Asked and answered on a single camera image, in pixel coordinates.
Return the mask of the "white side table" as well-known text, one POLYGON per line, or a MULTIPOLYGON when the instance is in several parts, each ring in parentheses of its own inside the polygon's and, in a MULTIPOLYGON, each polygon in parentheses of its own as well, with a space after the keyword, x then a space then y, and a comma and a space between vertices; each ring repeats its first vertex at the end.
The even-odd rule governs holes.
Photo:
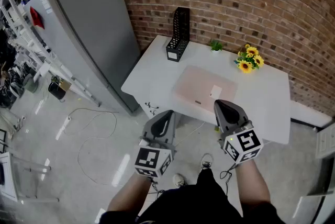
POLYGON ((51 171, 51 166, 26 161, 14 156, 13 153, 5 152, 0 154, 0 194, 14 202, 35 202, 35 203, 58 203, 57 197, 39 198, 37 195, 29 196, 20 188, 19 176, 15 175, 15 164, 21 165, 29 173, 46 175, 51 171))

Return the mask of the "small green potted plant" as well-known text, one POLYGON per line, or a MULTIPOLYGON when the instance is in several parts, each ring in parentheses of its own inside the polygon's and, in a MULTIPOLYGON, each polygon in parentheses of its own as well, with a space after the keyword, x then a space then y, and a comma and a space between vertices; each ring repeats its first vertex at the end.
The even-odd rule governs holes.
POLYGON ((218 40, 212 40, 210 42, 210 47, 212 53, 220 53, 224 46, 218 40))

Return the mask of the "red fridge magnet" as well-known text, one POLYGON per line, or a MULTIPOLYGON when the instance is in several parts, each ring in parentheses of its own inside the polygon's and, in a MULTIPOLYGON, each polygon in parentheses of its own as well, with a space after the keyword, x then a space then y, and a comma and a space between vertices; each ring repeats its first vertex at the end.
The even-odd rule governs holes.
POLYGON ((31 18, 32 18, 33 25, 44 29, 42 18, 39 15, 39 13, 33 7, 30 7, 30 15, 31 15, 31 18))

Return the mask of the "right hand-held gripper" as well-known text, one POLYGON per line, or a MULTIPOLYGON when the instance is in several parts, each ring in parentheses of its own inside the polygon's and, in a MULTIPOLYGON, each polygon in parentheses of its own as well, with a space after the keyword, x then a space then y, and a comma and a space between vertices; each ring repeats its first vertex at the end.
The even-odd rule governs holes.
POLYGON ((263 149, 263 141, 256 135, 252 121, 248 120, 244 110, 232 102, 218 99, 214 102, 214 112, 217 125, 224 132, 218 142, 225 154, 231 157, 235 165, 254 159, 263 149), (230 132, 227 126, 240 127, 230 132))

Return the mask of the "pink folder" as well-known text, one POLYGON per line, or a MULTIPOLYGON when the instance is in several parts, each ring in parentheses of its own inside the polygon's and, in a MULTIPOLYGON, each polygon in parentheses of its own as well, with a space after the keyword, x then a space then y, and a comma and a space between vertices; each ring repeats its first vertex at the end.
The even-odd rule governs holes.
POLYGON ((176 81, 172 93, 175 97, 212 113, 215 100, 231 102, 236 91, 235 82, 197 66, 188 65, 176 81))

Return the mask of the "white drawer cabinet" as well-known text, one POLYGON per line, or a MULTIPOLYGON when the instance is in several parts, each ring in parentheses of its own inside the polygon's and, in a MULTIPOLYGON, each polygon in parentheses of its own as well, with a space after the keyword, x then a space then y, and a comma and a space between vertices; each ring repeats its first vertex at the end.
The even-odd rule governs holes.
POLYGON ((335 122, 317 133, 316 158, 335 154, 335 122))

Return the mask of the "yellow sunflower bouquet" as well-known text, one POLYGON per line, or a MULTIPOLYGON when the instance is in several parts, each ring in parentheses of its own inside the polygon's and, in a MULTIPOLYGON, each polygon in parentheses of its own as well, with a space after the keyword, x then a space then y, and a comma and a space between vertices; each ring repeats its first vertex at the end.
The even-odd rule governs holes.
POLYGON ((251 73, 264 66, 264 59, 256 47, 247 43, 238 52, 234 63, 243 73, 251 73))

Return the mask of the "black waste bin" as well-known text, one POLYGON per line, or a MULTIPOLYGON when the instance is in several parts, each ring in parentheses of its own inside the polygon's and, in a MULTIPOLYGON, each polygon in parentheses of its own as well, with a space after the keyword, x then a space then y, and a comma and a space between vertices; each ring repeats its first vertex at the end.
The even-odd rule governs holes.
POLYGON ((53 76, 51 78, 51 83, 48 87, 48 91, 60 102, 63 102, 64 97, 67 91, 70 89, 70 87, 71 83, 69 83, 68 81, 58 76, 53 76))

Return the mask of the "person's right forearm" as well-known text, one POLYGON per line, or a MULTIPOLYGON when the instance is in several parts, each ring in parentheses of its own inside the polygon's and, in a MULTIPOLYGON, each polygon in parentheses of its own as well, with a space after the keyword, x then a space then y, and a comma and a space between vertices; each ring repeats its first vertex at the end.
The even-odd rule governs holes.
POLYGON ((254 160, 239 164, 235 172, 242 207, 271 202, 268 186, 254 160))

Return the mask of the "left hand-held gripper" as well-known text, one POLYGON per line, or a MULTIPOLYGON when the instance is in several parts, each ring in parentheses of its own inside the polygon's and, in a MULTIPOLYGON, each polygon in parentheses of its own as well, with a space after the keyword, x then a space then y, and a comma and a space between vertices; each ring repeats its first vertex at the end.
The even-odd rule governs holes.
POLYGON ((135 171, 149 178, 161 178, 176 153, 175 112, 167 110, 155 115, 144 126, 137 148, 135 171))

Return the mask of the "black mesh file holder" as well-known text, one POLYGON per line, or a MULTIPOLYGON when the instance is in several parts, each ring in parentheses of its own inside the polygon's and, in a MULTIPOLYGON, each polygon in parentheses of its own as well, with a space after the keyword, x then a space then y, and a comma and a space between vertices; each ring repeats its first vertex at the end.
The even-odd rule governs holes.
POLYGON ((166 46, 167 59, 179 62, 190 37, 190 9, 178 7, 173 17, 173 36, 166 46))

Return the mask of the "person's right white shoe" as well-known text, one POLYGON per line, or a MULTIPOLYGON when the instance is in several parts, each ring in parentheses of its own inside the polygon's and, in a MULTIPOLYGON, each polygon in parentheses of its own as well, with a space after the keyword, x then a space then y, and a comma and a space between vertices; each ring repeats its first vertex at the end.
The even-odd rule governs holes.
POLYGON ((213 164, 213 157, 209 154, 206 153, 203 155, 201 163, 200 163, 200 169, 211 169, 211 166, 213 164))

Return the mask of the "grey refrigerator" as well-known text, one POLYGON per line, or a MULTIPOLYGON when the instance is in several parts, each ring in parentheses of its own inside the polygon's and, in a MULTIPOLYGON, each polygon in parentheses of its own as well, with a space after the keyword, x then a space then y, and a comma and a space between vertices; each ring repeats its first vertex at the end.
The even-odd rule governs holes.
POLYGON ((125 0, 30 0, 24 10, 31 9, 74 90, 114 111, 136 111, 135 98, 121 89, 140 58, 125 0))

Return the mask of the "person's white shoe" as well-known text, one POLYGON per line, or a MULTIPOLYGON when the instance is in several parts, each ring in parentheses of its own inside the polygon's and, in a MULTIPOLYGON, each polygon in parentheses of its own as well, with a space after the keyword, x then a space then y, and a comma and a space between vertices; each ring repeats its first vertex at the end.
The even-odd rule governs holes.
POLYGON ((203 155, 201 163, 200 163, 200 169, 211 169, 211 166, 213 164, 213 157, 209 154, 206 153, 203 155))
POLYGON ((179 174, 179 173, 177 173, 173 176, 173 183, 176 186, 176 188, 181 188, 181 187, 187 185, 187 182, 186 182, 184 176, 179 174))

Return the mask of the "person's left white shoe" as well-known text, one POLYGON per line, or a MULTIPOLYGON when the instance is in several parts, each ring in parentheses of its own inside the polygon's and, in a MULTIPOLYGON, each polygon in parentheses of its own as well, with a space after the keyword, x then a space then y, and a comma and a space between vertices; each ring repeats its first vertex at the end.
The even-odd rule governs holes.
POLYGON ((186 182, 184 176, 179 174, 179 173, 177 173, 173 176, 173 183, 176 186, 176 188, 181 188, 181 187, 187 185, 187 182, 186 182))

